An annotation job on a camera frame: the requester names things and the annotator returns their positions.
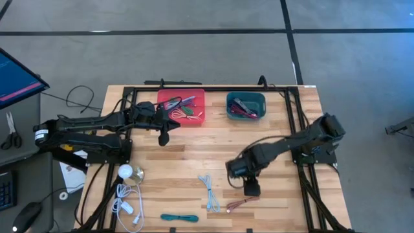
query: paper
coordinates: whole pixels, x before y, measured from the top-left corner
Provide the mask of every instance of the paper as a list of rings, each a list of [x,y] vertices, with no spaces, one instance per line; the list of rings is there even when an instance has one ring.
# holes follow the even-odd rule
[[[73,154],[80,156],[84,159],[87,158],[88,154],[84,151],[77,151]],[[67,188],[67,193],[71,194],[81,188],[86,180],[86,174],[84,174],[81,170],[73,168],[68,164],[60,162],[60,169],[62,170],[63,179],[65,180],[65,185]]]

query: wooden tabletop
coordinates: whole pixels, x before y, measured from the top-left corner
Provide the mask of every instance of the wooden tabletop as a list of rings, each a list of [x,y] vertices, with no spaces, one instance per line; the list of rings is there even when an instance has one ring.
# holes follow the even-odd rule
[[[122,97],[123,85],[110,85],[105,97],[102,115],[108,114]],[[311,122],[322,114],[318,92],[314,86],[299,86],[303,111]],[[259,176],[260,200],[252,201],[226,213],[226,205],[244,199],[243,190],[235,190],[226,179],[225,162],[249,143],[269,135],[289,135],[286,103],[277,92],[265,92],[267,113],[257,122],[229,120],[226,116],[227,92],[206,92],[206,121],[199,128],[181,127],[169,132],[165,147],[158,145],[159,132],[132,130],[133,152],[130,164],[144,169],[145,179],[140,185],[143,197],[145,227],[143,232],[307,232],[303,200],[296,165],[291,153],[281,154]],[[157,101],[157,92],[139,92],[138,102]],[[92,165],[87,172],[85,187],[99,167]],[[351,227],[338,174],[328,165],[315,165],[321,198],[337,220]],[[102,200],[107,174],[105,165],[97,175],[87,197],[85,217],[89,217]],[[219,213],[207,212],[208,193],[198,175],[210,174],[212,190],[221,206]],[[81,203],[86,188],[83,189]],[[137,196],[127,202],[138,210]],[[311,201],[315,227],[318,228],[316,206]],[[161,214],[195,214],[198,223],[163,221]],[[134,216],[120,213],[130,229]],[[105,228],[109,227],[111,205],[107,208]],[[120,223],[117,232],[125,232]]]

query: concrete floor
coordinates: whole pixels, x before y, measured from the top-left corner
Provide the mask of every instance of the concrete floor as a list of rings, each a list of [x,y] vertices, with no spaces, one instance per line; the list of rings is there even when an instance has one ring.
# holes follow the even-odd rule
[[[292,28],[414,28],[408,0],[287,0]],[[278,0],[14,0],[0,31],[284,28]],[[413,232],[409,166],[412,139],[384,127],[412,117],[414,34],[295,35],[305,84],[317,85],[323,110],[347,134],[338,148],[341,183],[353,228]],[[191,36],[2,37],[0,47],[65,97],[75,85],[94,89],[101,106],[109,84],[164,78],[202,83],[295,84],[284,34]],[[78,90],[75,101],[89,93]],[[42,96],[42,120],[80,109]],[[94,116],[86,111],[82,116]],[[63,186],[55,166],[55,187]],[[62,230],[74,222],[80,193],[55,200]]]

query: red tray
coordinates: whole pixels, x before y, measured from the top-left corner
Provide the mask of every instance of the red tray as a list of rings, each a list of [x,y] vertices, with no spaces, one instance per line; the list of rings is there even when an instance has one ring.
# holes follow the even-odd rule
[[[163,102],[167,100],[171,100],[174,97],[181,97],[183,100],[195,96],[193,99],[193,102],[195,104],[195,107],[191,107],[191,109],[194,111],[194,115],[197,116],[202,112],[200,115],[200,120],[195,119],[188,119],[188,118],[178,118],[173,119],[179,123],[181,123],[182,126],[201,126],[202,123],[204,123],[204,119],[206,118],[206,108],[204,103],[204,89],[170,89],[170,90],[159,90],[158,91],[158,100],[157,102]]]

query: computer monitor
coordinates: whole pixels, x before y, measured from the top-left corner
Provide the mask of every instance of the computer monitor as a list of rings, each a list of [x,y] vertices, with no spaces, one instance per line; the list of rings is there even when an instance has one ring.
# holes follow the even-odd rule
[[[0,48],[0,109],[49,88],[38,75]]]

